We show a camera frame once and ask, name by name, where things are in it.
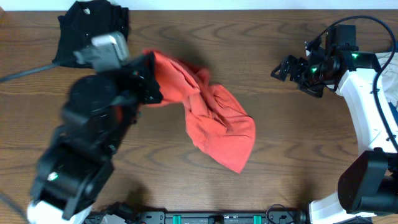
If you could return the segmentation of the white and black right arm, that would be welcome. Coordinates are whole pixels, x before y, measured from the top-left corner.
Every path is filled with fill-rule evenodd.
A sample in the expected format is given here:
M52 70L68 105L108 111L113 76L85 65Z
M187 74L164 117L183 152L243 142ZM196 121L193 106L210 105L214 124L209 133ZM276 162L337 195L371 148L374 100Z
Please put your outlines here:
M309 203L305 223L365 223L397 213L397 123L382 89L382 67L356 43L354 25L336 24L305 44L305 58L287 56L271 77L290 80L315 98L329 89L348 105L358 158L338 181L337 191Z

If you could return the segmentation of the orange red t-shirt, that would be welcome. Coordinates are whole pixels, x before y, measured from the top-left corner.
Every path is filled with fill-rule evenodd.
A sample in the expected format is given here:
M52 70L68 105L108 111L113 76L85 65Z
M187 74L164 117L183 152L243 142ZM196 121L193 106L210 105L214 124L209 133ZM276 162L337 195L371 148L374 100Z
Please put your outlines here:
M216 162L241 173L256 140L256 125L239 101L221 84L211 84L210 71L158 50L155 78L163 99L158 106L180 103L193 145Z

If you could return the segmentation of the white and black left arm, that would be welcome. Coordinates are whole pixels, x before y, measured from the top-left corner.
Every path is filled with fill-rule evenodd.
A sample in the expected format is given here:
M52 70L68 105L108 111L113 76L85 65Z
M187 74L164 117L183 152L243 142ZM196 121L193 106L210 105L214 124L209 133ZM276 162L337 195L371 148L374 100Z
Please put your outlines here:
M49 148L37 163L29 223L83 223L114 171L112 157L141 105L160 103L155 54L77 80Z

